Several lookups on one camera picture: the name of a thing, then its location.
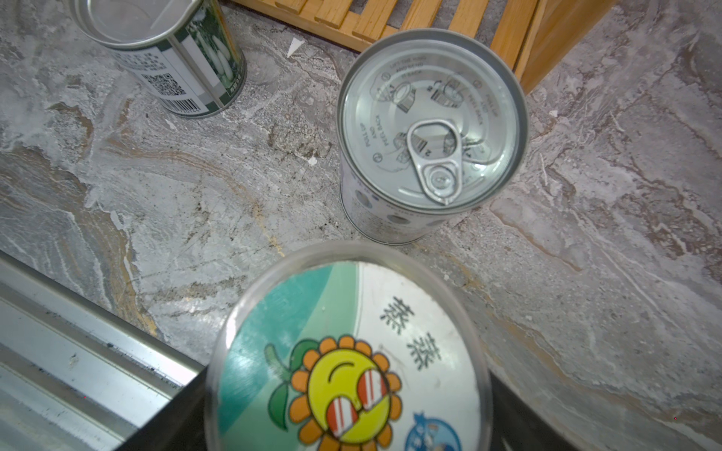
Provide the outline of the sunflower seed jar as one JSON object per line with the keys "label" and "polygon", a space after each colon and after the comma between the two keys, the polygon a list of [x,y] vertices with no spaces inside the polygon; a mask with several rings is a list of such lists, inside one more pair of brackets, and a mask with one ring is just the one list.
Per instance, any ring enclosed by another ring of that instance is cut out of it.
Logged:
{"label": "sunflower seed jar", "polygon": [[326,242],[264,272],[208,367],[212,450],[486,450],[481,340],[444,281],[368,242]]}

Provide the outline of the tin can with pull tab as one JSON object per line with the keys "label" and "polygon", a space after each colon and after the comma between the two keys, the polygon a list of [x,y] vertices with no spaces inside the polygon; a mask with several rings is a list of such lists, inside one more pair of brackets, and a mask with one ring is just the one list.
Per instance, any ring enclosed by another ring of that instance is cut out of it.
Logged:
{"label": "tin can with pull tab", "polygon": [[528,146],[528,109],[513,72],[487,46],[414,29],[355,60],[337,128],[348,219],[371,240],[404,245],[510,182]]}

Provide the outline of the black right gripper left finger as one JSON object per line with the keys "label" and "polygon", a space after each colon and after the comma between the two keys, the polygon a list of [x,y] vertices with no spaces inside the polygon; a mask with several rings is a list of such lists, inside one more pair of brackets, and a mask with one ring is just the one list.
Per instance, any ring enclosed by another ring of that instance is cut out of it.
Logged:
{"label": "black right gripper left finger", "polygon": [[204,368],[156,416],[126,442],[124,450],[207,450],[204,407],[208,368]]}

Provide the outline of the green label tin can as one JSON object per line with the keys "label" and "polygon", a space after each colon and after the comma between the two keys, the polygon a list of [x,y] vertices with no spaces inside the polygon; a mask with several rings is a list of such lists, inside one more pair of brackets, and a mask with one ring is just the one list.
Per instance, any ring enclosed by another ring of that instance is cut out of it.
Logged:
{"label": "green label tin can", "polygon": [[216,0],[71,0],[71,18],[168,112],[207,118],[231,106],[246,59]]}

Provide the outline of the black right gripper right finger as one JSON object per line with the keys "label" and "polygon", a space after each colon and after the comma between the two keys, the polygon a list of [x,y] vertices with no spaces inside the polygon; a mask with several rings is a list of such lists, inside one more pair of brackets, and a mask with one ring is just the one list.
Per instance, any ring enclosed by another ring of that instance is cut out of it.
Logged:
{"label": "black right gripper right finger", "polygon": [[577,450],[494,373],[490,378],[493,398],[490,450]]}

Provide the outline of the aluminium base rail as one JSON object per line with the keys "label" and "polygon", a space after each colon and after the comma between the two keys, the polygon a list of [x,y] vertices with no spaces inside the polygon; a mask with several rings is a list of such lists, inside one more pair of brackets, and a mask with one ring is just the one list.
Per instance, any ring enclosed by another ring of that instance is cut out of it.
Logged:
{"label": "aluminium base rail", "polygon": [[1,446],[117,450],[201,364],[1,257]]}

